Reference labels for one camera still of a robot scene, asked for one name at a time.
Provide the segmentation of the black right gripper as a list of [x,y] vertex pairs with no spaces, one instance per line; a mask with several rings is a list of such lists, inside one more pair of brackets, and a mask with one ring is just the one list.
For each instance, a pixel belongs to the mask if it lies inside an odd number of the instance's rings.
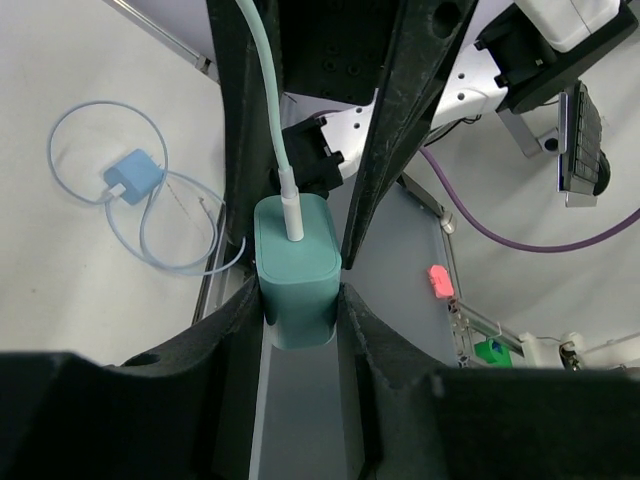
[[[342,240],[347,270],[379,203],[430,132],[476,8],[475,1],[279,3],[287,93],[368,105],[384,66]],[[224,108],[226,233],[238,245],[253,237],[256,204],[276,193],[276,158],[241,10],[234,1],[209,1],[207,10]]]

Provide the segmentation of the blue charger plug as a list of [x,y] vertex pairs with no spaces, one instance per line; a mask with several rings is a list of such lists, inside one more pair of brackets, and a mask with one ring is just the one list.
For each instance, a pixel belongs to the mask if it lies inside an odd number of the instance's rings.
[[107,168],[103,179],[129,205],[146,198],[160,183],[163,170],[143,150],[136,149]]

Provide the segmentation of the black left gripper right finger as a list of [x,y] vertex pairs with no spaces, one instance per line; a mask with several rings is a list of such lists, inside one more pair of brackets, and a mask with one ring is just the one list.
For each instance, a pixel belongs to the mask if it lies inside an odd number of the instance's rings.
[[635,479],[639,380],[621,371],[460,369],[337,297],[351,479]]

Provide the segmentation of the green object beyond frame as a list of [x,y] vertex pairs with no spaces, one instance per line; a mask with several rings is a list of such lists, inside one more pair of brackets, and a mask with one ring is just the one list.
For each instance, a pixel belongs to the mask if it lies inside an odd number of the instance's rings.
[[510,351],[495,339],[487,339],[474,345],[477,357],[488,365],[498,368],[511,368],[513,366]]

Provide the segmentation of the black keyboard in background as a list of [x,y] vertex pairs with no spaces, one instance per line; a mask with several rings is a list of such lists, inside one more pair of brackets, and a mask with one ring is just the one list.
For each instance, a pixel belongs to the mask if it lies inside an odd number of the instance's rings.
[[558,191],[565,195],[567,208],[595,207],[611,178],[601,148],[601,116],[580,80],[558,100]]

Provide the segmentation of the teal charger plug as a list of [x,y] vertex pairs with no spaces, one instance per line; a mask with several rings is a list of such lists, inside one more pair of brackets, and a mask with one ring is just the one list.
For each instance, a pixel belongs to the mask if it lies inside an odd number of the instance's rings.
[[326,200],[300,196],[304,238],[287,238],[278,196],[254,210],[257,275],[273,345],[295,350],[328,343],[336,323],[342,257]]

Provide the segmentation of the pink object beyond frame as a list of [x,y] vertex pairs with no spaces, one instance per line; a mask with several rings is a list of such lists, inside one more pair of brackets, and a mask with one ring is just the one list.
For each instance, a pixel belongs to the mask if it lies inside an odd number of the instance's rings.
[[432,265],[427,274],[436,298],[448,299],[455,296],[455,288],[446,267]]

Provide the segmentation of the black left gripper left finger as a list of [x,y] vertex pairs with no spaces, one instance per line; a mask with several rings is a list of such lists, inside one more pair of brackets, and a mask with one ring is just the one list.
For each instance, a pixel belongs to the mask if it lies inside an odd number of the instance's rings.
[[70,352],[1,357],[5,479],[245,479],[263,333],[255,280],[119,366]]

